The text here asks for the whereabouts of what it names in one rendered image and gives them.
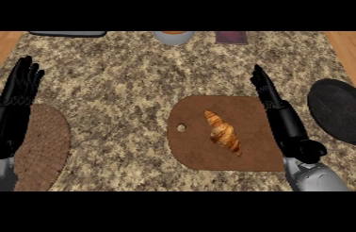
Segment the dark maroon box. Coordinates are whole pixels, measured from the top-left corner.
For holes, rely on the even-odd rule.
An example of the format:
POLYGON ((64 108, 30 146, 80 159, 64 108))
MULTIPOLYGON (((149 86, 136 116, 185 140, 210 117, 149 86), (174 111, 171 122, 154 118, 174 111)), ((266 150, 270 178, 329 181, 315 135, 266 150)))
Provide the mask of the dark maroon box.
POLYGON ((222 44, 247 44, 248 34, 245 31, 217 31, 216 43, 222 44))

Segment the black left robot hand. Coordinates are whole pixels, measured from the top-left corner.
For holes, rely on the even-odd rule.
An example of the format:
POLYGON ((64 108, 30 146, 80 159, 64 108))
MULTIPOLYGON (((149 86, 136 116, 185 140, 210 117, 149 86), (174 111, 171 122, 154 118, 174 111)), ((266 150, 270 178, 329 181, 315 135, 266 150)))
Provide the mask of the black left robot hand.
POLYGON ((31 105, 44 71, 32 57, 21 58, 12 68, 0 94, 0 159, 15 155, 25 140, 31 105))

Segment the golden brown croissant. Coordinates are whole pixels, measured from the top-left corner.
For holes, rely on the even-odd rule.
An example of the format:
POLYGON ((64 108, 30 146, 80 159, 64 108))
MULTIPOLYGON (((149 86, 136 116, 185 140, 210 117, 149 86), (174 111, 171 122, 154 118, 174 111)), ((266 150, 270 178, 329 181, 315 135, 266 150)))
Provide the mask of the golden brown croissant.
POLYGON ((241 142, 236 137, 233 126, 211 110, 207 109, 202 113, 211 127, 210 140, 227 149, 232 154, 241 156, 241 142))

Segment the black round pan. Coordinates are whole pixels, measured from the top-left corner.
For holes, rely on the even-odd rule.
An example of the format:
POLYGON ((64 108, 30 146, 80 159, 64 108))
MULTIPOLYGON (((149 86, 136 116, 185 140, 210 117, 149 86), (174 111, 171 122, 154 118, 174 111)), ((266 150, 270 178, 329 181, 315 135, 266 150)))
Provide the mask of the black round pan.
POLYGON ((322 130, 356 145, 356 88, 337 79, 319 80, 307 94, 307 106, 322 130))

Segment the brown wooden cutting board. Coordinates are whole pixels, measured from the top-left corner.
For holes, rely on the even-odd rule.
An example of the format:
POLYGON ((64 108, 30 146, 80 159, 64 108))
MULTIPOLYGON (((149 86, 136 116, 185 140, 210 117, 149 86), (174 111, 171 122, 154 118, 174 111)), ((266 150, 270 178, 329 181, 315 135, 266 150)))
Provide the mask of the brown wooden cutting board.
POLYGON ((256 96, 192 95, 168 118, 168 144, 195 170, 281 172, 282 154, 256 96))

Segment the grey bowl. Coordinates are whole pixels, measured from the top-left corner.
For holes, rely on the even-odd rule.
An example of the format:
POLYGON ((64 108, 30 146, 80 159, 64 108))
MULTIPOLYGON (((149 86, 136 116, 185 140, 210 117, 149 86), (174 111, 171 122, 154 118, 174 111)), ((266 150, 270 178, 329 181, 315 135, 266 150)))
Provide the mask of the grey bowl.
POLYGON ((158 41, 161 41, 167 45, 180 45, 189 42, 192 37, 195 36, 194 31, 186 31, 180 34, 167 34, 162 31, 154 32, 154 37, 158 41))

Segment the brown woven placemat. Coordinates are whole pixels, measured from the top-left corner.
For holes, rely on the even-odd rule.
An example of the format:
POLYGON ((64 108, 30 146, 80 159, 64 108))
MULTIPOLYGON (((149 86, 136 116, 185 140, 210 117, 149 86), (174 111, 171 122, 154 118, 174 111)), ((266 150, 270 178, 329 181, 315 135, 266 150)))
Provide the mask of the brown woven placemat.
POLYGON ((28 132, 16 151, 15 191, 47 191, 59 177, 69 154, 69 124, 62 113, 46 105, 32 105, 28 132))

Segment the dark grey flat tray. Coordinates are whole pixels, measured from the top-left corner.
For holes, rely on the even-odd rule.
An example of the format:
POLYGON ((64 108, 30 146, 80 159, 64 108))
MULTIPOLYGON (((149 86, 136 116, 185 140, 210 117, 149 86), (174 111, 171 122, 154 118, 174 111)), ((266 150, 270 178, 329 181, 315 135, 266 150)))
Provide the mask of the dark grey flat tray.
POLYGON ((106 31, 28 31, 32 35, 50 37, 97 38, 106 35, 106 31))

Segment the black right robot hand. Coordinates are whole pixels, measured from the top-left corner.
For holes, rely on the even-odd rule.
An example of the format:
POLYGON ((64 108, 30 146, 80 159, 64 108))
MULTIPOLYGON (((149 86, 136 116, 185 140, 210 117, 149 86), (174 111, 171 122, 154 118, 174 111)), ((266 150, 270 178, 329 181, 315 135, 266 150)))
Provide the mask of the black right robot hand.
POLYGON ((259 65, 254 65, 250 82, 266 110, 275 143, 284 157, 292 157, 307 164, 318 163, 326 155, 325 146, 309 139, 294 107, 281 98, 270 77, 259 65))

